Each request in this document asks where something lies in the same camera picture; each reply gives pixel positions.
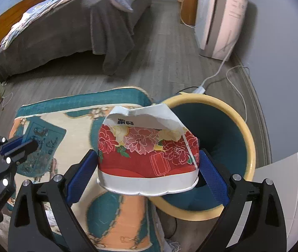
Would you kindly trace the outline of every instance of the wooden cabinet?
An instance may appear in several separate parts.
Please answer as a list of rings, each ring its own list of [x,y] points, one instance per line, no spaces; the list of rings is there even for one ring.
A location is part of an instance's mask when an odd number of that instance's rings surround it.
[[[196,24],[196,14],[197,14],[198,0],[184,0],[182,6],[182,11],[180,13],[183,21],[188,25]]]

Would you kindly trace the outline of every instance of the gray floor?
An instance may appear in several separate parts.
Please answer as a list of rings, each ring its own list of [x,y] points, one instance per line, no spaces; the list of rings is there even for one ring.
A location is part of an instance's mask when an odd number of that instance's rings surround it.
[[[59,58],[36,70],[13,76],[6,85],[5,93],[13,92],[13,98],[3,110],[0,106],[0,133],[9,134],[16,111],[23,104],[125,85],[139,86],[159,101],[183,88],[199,86],[217,71],[221,63],[198,55],[194,30],[180,24],[176,1],[153,0],[134,32],[135,49],[113,77],[102,73],[103,56],[92,55],[91,52]],[[244,118],[243,102],[225,76],[232,66],[232,61],[225,63],[221,73],[205,85],[206,93],[228,103]],[[257,167],[264,166],[263,138],[255,100],[240,70],[231,71],[230,78],[245,97],[247,124],[257,149]],[[161,212],[160,216],[168,236],[174,230],[174,219]],[[214,223],[215,220],[179,220],[173,239],[181,242],[182,252],[195,251]]]

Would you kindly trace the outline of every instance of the trash bin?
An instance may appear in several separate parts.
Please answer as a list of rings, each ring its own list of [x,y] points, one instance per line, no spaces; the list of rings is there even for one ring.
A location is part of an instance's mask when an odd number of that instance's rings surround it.
[[[212,158],[228,170],[251,181],[255,171],[255,145],[242,117],[223,101],[201,94],[171,97],[163,103],[200,140]],[[218,217],[223,206],[214,199],[207,185],[187,192],[152,197],[165,213],[183,220],[203,221]]]

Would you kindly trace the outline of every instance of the gray bed sheet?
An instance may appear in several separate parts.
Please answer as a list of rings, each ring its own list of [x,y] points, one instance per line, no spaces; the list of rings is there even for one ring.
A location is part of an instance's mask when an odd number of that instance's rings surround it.
[[[9,45],[0,48],[0,77],[28,72],[48,61],[92,50],[105,54],[103,71],[113,75],[134,47],[133,27],[151,0],[135,0],[133,13],[109,0],[71,0],[30,24]]]

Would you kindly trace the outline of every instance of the yellow rim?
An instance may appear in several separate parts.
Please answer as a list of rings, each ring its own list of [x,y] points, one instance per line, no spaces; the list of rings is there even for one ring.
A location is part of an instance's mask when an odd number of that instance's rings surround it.
[[[187,94],[187,93],[182,93],[178,96],[168,98],[167,100],[163,101],[163,103],[168,105],[169,108],[174,108],[178,105],[185,104],[185,103],[204,103],[207,105],[211,105],[221,110],[225,114],[227,114],[233,120],[233,122],[238,126],[246,144],[247,165],[246,165],[246,172],[244,175],[244,179],[247,181],[251,181],[253,179],[254,172],[255,172],[255,164],[256,164],[256,152],[255,152],[254,140],[247,124],[232,107],[230,107],[228,104],[224,103],[223,101],[211,96],[201,95],[201,94]],[[188,211],[171,205],[161,196],[150,197],[150,200],[165,213],[173,217],[176,217],[182,220],[188,220],[188,221],[204,221],[204,220],[213,219],[215,217],[218,217],[223,210],[223,206],[220,205],[215,208],[211,208],[203,211]]]

